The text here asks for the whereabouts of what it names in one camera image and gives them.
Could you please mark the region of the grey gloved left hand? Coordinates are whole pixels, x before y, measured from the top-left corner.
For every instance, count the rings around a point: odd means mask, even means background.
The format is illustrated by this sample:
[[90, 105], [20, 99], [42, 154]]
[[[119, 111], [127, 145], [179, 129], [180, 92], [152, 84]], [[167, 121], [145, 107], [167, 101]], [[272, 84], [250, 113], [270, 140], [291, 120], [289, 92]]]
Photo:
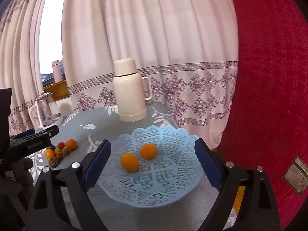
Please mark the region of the grey gloved left hand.
[[1, 230], [23, 230], [25, 226], [33, 191], [32, 167], [32, 159], [24, 158], [1, 173]]

